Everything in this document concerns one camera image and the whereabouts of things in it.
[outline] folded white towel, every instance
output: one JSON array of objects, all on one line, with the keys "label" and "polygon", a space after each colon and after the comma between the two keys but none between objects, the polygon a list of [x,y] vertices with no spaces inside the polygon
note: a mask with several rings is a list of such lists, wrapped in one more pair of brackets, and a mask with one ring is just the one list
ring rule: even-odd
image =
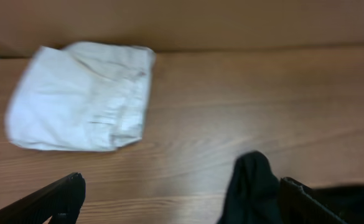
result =
[{"label": "folded white towel", "polygon": [[41,47],[7,109],[7,137],[40,150],[114,151],[142,138],[154,52],[79,42]]}]

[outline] wooden tabletop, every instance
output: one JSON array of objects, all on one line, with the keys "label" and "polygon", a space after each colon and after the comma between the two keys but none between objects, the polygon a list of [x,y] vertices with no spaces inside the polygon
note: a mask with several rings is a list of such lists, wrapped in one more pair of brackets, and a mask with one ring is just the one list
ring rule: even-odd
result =
[{"label": "wooden tabletop", "polygon": [[278,177],[364,183],[364,47],[158,54],[143,140],[111,153],[8,143],[4,112],[28,60],[0,60],[0,208],[71,173],[78,223],[215,223],[233,162]]}]

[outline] wooden surface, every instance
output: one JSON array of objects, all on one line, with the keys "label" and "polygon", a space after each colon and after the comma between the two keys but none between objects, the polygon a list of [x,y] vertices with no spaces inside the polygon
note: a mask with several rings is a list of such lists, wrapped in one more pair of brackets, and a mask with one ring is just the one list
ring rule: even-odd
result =
[{"label": "wooden surface", "polygon": [[81,40],[155,51],[364,43],[364,0],[0,0],[0,55]]},{"label": "wooden surface", "polygon": [[143,141],[112,153],[40,152],[4,135],[27,60],[0,60],[0,208],[71,173],[79,223],[215,223],[235,158],[278,176],[364,182],[364,47],[159,54]]}]

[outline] black cloth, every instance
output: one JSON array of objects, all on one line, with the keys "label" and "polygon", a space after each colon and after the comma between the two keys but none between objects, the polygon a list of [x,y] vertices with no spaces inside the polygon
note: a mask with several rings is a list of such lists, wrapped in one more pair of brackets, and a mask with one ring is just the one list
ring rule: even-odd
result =
[{"label": "black cloth", "polygon": [[319,220],[363,224],[364,185],[316,190],[287,177],[282,179],[280,189],[262,153],[251,152],[237,159],[218,224],[298,224]]}]

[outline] beige backdrop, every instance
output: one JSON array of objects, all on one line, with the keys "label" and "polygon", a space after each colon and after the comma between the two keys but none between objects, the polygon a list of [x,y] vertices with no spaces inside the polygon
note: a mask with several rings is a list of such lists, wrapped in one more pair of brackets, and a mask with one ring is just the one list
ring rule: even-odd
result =
[{"label": "beige backdrop", "polygon": [[0,54],[78,40],[154,50],[364,42],[364,0],[0,0]]}]

